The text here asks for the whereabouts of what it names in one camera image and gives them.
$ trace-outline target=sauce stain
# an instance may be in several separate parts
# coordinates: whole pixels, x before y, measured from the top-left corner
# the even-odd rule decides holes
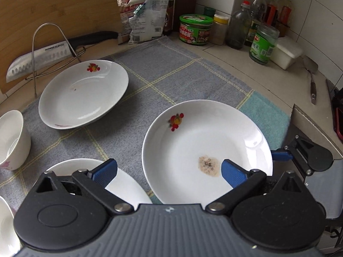
[[[210,158],[207,155],[199,157],[199,169],[206,175],[219,177],[220,165],[216,158]]]

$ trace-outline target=yellow lid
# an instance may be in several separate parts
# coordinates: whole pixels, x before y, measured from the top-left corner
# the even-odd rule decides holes
[[[221,23],[221,24],[228,24],[229,18],[226,16],[215,14],[213,20],[215,22]]]

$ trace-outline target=plaid towel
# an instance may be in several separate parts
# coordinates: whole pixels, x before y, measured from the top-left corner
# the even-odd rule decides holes
[[[271,149],[282,143],[289,124],[284,112],[221,67],[167,37],[105,60],[126,69],[129,86],[121,101],[100,120],[81,128],[56,130],[40,119],[38,100],[23,111],[32,139],[29,157],[16,171],[0,170],[0,195],[14,209],[42,172],[73,158],[116,159],[118,167],[158,203],[142,168],[144,136],[161,112],[186,100],[209,99],[235,107],[257,124]]]

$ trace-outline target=pink floral bowl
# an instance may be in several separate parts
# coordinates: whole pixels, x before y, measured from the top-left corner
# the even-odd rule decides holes
[[[0,168],[16,170],[25,162],[31,137],[21,112],[12,110],[0,118]]]

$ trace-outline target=soy sauce bottle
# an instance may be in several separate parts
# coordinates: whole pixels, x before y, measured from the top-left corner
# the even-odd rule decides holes
[[[166,19],[164,22],[163,34],[168,36],[173,31],[174,24],[174,11],[175,11],[175,0],[169,0]]]

